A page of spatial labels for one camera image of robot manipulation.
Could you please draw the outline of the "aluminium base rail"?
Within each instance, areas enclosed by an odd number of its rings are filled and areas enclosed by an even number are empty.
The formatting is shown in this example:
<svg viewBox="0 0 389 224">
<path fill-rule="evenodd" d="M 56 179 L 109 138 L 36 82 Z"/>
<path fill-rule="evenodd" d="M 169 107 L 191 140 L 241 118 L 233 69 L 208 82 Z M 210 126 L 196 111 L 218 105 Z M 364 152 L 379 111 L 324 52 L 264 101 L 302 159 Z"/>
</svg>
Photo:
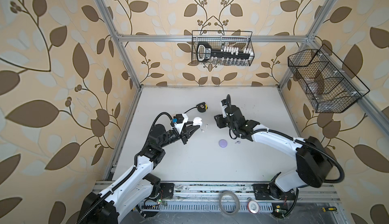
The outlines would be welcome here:
<svg viewBox="0 0 389 224">
<path fill-rule="evenodd" d="M 275 199 L 267 194 L 266 182 L 208 182 L 208 181 L 163 181 L 159 197 L 169 200 L 216 200 L 222 192 L 231 191 L 239 199 L 255 199 L 267 202 L 293 201 L 295 191 Z M 320 188 L 304 187 L 299 190 L 298 202 L 301 203 L 340 203 L 340 197 L 333 185 L 324 184 Z"/>
</svg>

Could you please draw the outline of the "black socket set holder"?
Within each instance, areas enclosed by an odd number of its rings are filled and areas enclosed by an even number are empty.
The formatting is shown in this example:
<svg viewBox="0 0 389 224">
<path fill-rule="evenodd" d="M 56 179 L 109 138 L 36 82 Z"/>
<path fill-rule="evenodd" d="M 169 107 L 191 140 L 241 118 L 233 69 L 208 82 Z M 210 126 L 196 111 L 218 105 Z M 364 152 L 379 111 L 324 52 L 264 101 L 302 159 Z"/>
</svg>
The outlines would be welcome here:
<svg viewBox="0 0 389 224">
<path fill-rule="evenodd" d="M 199 42 L 194 50 L 197 61 L 199 62 L 249 62 L 254 59 L 254 51 L 251 48 L 231 47 L 225 45 L 216 45 L 212 47 L 207 42 Z"/>
</svg>

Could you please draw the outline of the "black yellow tape measure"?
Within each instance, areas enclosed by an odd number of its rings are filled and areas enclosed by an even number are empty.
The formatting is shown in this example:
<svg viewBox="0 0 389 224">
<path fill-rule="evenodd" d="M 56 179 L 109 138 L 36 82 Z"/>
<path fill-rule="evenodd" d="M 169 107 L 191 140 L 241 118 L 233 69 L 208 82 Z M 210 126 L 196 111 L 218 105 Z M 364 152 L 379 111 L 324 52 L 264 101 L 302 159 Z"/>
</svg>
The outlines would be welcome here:
<svg viewBox="0 0 389 224">
<path fill-rule="evenodd" d="M 185 111 L 184 113 L 187 114 L 189 111 L 194 110 L 194 109 L 196 109 L 200 113 L 204 113 L 207 111 L 208 106 L 206 105 L 205 102 L 201 102 L 201 103 L 197 104 L 195 107 L 192 107 L 189 110 Z"/>
</svg>

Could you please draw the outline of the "small white tape roll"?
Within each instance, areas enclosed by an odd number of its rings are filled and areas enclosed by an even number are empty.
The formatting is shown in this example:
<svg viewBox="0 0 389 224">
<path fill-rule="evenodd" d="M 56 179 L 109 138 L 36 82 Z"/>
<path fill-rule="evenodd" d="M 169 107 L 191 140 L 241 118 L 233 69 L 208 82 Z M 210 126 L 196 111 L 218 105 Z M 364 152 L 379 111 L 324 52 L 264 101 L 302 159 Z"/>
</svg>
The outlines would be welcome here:
<svg viewBox="0 0 389 224">
<path fill-rule="evenodd" d="M 254 200 L 250 200 L 248 203 L 247 203 L 247 209 L 250 213 L 252 214 L 257 214 L 259 213 L 259 205 L 256 201 Z"/>
</svg>

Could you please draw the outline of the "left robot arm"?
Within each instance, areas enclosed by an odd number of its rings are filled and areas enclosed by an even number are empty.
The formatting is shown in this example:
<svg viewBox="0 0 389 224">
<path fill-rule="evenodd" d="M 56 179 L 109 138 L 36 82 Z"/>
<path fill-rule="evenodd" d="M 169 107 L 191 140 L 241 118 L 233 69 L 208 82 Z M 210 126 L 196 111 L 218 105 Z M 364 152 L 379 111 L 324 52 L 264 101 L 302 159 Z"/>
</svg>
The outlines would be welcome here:
<svg viewBox="0 0 389 224">
<path fill-rule="evenodd" d="M 83 201 L 78 224 L 119 224 L 141 201 L 161 194 L 160 178 L 152 174 L 165 156 L 164 147 L 174 142 L 184 144 L 202 126 L 202 119 L 189 120 L 186 114 L 166 115 L 171 129 L 153 121 L 144 146 L 134 157 L 134 165 L 115 182 L 100 191 L 90 193 Z"/>
</svg>

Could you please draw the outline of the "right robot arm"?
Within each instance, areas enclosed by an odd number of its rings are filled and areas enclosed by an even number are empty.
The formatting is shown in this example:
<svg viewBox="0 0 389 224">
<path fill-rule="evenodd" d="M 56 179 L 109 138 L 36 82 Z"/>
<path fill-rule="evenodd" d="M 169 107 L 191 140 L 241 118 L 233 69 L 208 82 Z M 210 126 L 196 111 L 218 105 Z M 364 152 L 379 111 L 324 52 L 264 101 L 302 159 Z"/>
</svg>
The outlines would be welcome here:
<svg viewBox="0 0 389 224">
<path fill-rule="evenodd" d="M 249 140 L 270 146 L 296 162 L 288 172 L 276 174 L 268 184 L 270 190 L 282 193 L 294 188 L 320 188 L 324 183 L 341 183 L 345 172 L 316 138 L 294 138 L 263 124 L 247 120 L 231 103 L 230 96 L 220 103 L 222 113 L 214 117 L 219 128 L 228 128 L 233 139 Z"/>
</svg>

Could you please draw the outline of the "purple round earbud case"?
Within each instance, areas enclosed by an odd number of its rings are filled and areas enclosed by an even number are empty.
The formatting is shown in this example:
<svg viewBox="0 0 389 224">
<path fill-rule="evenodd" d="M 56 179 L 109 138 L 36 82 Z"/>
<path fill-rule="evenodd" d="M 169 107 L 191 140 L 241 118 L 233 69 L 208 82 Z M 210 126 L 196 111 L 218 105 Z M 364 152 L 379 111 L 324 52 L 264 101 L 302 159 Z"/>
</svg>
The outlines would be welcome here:
<svg viewBox="0 0 389 224">
<path fill-rule="evenodd" d="M 221 148 L 226 148 L 228 146 L 228 142 L 226 140 L 220 140 L 218 142 L 218 145 L 221 147 Z"/>
</svg>

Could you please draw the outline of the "grey tape roll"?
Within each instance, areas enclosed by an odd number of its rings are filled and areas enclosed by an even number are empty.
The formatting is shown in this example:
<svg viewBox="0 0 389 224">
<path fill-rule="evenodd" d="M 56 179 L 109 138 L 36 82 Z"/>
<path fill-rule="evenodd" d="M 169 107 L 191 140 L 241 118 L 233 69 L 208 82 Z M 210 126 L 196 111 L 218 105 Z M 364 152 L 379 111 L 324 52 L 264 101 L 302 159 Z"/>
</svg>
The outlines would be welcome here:
<svg viewBox="0 0 389 224">
<path fill-rule="evenodd" d="M 235 193 L 231 191 L 224 191 L 219 196 L 218 206 L 222 214 L 234 216 L 240 211 L 241 204 Z"/>
</svg>

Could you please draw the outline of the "white round earbud case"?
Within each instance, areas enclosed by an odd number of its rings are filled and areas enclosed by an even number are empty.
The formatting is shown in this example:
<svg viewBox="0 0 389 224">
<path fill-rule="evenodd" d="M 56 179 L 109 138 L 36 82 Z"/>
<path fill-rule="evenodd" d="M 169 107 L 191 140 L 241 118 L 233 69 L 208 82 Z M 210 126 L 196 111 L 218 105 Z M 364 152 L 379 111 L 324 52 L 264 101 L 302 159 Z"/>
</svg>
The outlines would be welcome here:
<svg viewBox="0 0 389 224">
<path fill-rule="evenodd" d="M 200 117 L 195 117 L 192 121 L 193 126 L 202 126 L 202 119 Z"/>
</svg>

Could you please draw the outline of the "black yellow screwdriver right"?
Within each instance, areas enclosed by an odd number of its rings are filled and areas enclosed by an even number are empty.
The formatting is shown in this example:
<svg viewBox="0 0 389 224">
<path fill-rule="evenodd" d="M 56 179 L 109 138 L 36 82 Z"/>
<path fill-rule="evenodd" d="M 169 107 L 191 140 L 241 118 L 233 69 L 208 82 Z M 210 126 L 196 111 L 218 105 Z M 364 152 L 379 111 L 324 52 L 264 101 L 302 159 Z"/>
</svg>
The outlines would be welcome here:
<svg viewBox="0 0 389 224">
<path fill-rule="evenodd" d="M 337 212 L 337 208 L 334 207 L 334 206 L 323 207 L 323 208 L 322 208 L 322 211 L 323 211 L 323 212 L 332 212 L 332 211 Z"/>
</svg>

